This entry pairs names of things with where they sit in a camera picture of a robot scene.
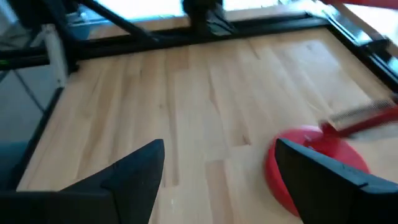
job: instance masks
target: black bar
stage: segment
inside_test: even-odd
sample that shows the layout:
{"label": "black bar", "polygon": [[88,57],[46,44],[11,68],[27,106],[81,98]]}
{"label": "black bar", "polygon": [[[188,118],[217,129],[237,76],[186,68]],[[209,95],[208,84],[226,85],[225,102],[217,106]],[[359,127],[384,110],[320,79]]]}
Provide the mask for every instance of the black bar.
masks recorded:
{"label": "black bar", "polygon": [[327,27],[328,30],[390,90],[398,92],[398,76],[396,72],[382,58],[376,54],[370,54],[367,50],[359,46],[355,38],[344,27],[341,27],[339,23],[333,19],[330,22],[331,24]]}
{"label": "black bar", "polygon": [[10,60],[4,60],[0,63],[0,71],[41,66],[41,65],[49,65],[49,64],[50,60],[47,57],[47,54],[41,56],[33,56],[33,57],[11,58]]}
{"label": "black bar", "polygon": [[289,21],[297,21],[301,19],[324,19],[324,18],[318,18],[314,17],[308,13],[297,13],[297,14],[291,14],[291,15],[282,15],[282,16],[272,16],[272,17],[258,17],[258,18],[253,18],[253,19],[246,19],[242,21],[234,21],[231,22],[234,24],[234,26],[238,29],[245,28],[248,26],[266,26],[268,24],[276,24],[280,22],[289,22]]}
{"label": "black bar", "polygon": [[385,50],[383,52],[378,52],[377,56],[379,56],[381,60],[385,61],[386,63],[388,63],[388,61],[394,58],[394,56],[391,55],[390,52],[388,52],[388,50]]}
{"label": "black bar", "polygon": [[49,106],[45,110],[43,117],[40,120],[39,125],[36,127],[36,130],[27,145],[27,148],[25,150],[24,156],[22,157],[22,160],[20,161],[20,163],[18,163],[18,165],[15,166],[14,170],[12,171],[11,180],[9,181],[9,183],[7,185],[8,190],[17,189],[19,181],[21,180],[22,176],[24,175],[25,169],[30,161],[30,158],[32,157],[32,155],[36,149],[36,146],[39,143],[41,136],[43,135],[45,127],[51,117],[51,114],[54,111],[55,106],[57,105],[57,102],[58,102],[58,99],[60,98],[62,90],[63,90],[63,88],[57,88],[55,90],[55,93],[53,94],[53,97],[51,99]]}
{"label": "black bar", "polygon": [[[112,55],[129,54],[134,52],[142,52],[155,49],[166,49],[171,47],[180,47],[184,45],[203,44],[208,42],[216,42],[221,40],[238,39],[245,37],[252,37],[257,35],[276,34],[281,32],[292,32],[296,30],[311,29],[326,27],[329,22],[326,19],[319,19],[309,17],[299,20],[286,20],[283,22],[275,22],[273,24],[267,22],[272,19],[254,19],[248,21],[237,21],[232,24],[238,28],[237,34],[214,36],[214,37],[198,37],[190,34],[189,28],[178,28],[170,30],[154,31],[155,36],[169,36],[173,38],[159,39],[156,44],[145,42],[130,42],[126,43],[126,36],[112,37],[106,39],[107,45],[101,45],[101,39],[97,40],[95,44],[87,41],[83,42],[85,47],[80,54],[80,60],[86,60],[97,57],[106,57]],[[256,26],[250,26],[251,21],[254,21]]]}
{"label": "black bar", "polygon": [[140,40],[146,42],[156,42],[156,39],[153,38],[149,32],[141,29],[138,26],[135,26],[131,22],[123,19],[122,17],[118,16],[113,11],[110,11],[106,7],[102,6],[100,3],[95,2],[93,0],[78,0],[78,2],[84,4],[89,9],[95,11],[95,13],[99,14],[100,16],[108,19],[109,21],[113,22],[118,27],[122,28],[126,32],[131,35],[137,36]]}
{"label": "black bar", "polygon": [[46,54],[44,46],[26,47],[19,50],[0,51],[0,60],[8,60],[10,58],[33,57]]}

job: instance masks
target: wood grain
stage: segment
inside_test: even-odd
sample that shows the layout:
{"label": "wood grain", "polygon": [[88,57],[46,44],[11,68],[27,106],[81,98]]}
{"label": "wood grain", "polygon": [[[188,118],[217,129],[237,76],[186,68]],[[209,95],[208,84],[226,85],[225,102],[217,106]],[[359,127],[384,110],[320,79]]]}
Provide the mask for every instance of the wood grain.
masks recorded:
{"label": "wood grain", "polygon": [[[300,223],[263,179],[269,141],[388,94],[324,29],[85,61],[18,190],[60,190],[162,138],[150,223]],[[397,142],[353,145],[375,174],[398,181]]]}

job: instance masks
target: black plastic piece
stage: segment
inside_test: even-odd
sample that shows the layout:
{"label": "black plastic piece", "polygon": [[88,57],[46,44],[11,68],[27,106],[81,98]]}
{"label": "black plastic piece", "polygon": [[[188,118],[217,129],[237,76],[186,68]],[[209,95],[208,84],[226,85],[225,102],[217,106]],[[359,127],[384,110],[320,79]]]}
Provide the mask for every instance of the black plastic piece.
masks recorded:
{"label": "black plastic piece", "polygon": [[230,35],[237,31],[225,18],[222,1],[184,0],[182,6],[195,35]]}
{"label": "black plastic piece", "polygon": [[275,158],[304,224],[397,223],[398,185],[278,139]]}
{"label": "black plastic piece", "polygon": [[60,192],[2,192],[0,223],[147,224],[164,156],[157,139]]}
{"label": "black plastic piece", "polygon": [[370,54],[373,54],[373,53],[378,54],[379,52],[386,51],[390,45],[391,45],[391,40],[378,39],[378,40],[369,41],[368,43],[362,44],[359,47],[361,47],[363,50],[369,52]]}

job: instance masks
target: red disc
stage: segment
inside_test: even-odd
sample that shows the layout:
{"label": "red disc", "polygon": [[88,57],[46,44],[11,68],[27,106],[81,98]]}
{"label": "red disc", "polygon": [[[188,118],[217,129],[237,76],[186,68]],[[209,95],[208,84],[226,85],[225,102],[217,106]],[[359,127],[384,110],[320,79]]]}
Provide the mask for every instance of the red disc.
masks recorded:
{"label": "red disc", "polygon": [[[280,204],[296,216],[299,216],[299,213],[280,176],[279,168],[275,160],[275,142],[278,138],[285,138],[297,144],[304,145],[306,140],[316,139],[321,136],[322,132],[320,129],[314,126],[303,126],[286,130],[278,134],[272,140],[268,155],[264,158],[264,175],[272,194]],[[310,146],[326,156],[355,167],[365,173],[369,173],[369,168],[363,158],[344,139],[322,139],[320,141],[314,141]]]}

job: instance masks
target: red handle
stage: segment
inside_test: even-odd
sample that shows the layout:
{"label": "red handle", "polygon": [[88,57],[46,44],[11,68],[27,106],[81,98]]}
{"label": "red handle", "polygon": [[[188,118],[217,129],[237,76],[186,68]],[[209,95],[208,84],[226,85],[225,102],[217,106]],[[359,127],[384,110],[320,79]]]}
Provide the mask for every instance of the red handle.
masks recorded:
{"label": "red handle", "polygon": [[346,138],[354,133],[363,131],[365,129],[374,128],[382,124],[390,123],[393,121],[398,121],[398,106],[389,108],[372,118],[356,123],[354,125],[348,126],[341,130],[336,130],[331,124],[325,122],[320,125],[324,137],[332,136],[338,138]]}

